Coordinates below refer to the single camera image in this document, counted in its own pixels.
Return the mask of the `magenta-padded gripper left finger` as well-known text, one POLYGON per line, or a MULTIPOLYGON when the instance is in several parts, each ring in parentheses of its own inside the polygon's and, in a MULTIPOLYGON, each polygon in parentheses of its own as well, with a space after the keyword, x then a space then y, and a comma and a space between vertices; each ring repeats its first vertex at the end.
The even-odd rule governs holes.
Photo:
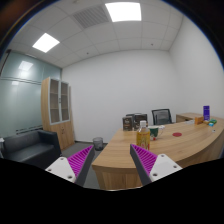
POLYGON ((94 147, 86 147, 70 157, 59 157, 46 171, 83 186, 95 155, 94 147))

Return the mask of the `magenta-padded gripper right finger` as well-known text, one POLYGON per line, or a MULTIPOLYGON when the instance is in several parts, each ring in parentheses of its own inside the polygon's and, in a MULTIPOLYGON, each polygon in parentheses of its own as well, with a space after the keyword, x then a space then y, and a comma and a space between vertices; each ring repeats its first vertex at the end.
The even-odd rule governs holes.
POLYGON ((143 186, 181 170, 166 154, 156 155, 134 144, 130 145, 130 154, 143 186))

